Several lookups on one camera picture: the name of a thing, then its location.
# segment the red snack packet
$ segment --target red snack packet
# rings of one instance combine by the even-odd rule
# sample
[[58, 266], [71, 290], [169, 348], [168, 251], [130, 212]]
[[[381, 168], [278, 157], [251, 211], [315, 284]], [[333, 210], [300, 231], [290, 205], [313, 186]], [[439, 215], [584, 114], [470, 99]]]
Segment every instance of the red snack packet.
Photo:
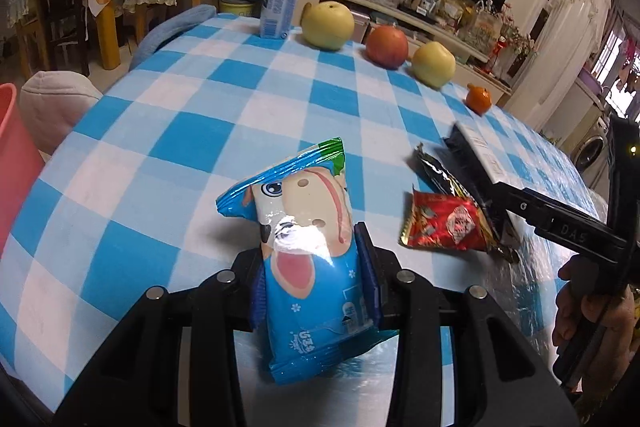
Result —
[[491, 232], [473, 201], [414, 190], [400, 242], [410, 248], [486, 251]]

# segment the pillow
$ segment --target pillow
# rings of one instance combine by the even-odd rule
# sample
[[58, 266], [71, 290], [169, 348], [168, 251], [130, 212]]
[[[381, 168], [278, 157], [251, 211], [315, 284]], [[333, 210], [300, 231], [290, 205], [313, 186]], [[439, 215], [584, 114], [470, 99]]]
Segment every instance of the pillow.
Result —
[[20, 113], [36, 147], [53, 154], [101, 97], [83, 74], [39, 71], [22, 86]]

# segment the blue towel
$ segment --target blue towel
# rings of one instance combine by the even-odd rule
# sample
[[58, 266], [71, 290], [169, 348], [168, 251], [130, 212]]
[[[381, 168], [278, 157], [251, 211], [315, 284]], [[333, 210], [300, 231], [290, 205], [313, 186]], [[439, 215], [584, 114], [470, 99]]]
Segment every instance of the blue towel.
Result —
[[182, 35], [185, 31], [215, 16], [215, 7], [209, 4], [199, 4], [159, 24], [138, 45], [138, 49], [131, 59], [129, 71], [137, 68], [158, 49]]

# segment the human hand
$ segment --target human hand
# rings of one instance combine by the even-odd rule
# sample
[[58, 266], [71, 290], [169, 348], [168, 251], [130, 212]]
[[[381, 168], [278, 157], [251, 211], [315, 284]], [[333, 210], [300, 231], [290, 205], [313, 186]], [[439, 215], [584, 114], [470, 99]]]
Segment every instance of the human hand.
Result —
[[[606, 306], [610, 296], [587, 295], [580, 302], [571, 292], [571, 265], [569, 260], [558, 271], [558, 277], [569, 281], [558, 293], [556, 305], [556, 324], [552, 333], [554, 346], [559, 346], [570, 340], [578, 327], [580, 312], [591, 322], [595, 323], [600, 312]], [[591, 365], [582, 377], [582, 392], [593, 399], [602, 399], [618, 383], [635, 353], [632, 351], [632, 338], [636, 318], [634, 315], [634, 298], [629, 289], [621, 296], [615, 296], [602, 318], [601, 325], [606, 328], [602, 343], [598, 348]]]

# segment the white curtain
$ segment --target white curtain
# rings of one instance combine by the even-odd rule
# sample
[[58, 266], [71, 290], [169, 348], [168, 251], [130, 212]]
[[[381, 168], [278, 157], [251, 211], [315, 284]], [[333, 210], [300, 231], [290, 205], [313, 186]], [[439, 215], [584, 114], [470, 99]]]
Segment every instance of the white curtain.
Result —
[[597, 52], [611, 0], [549, 0], [537, 52], [522, 67], [504, 108], [540, 130], [569, 91], [589, 55]]

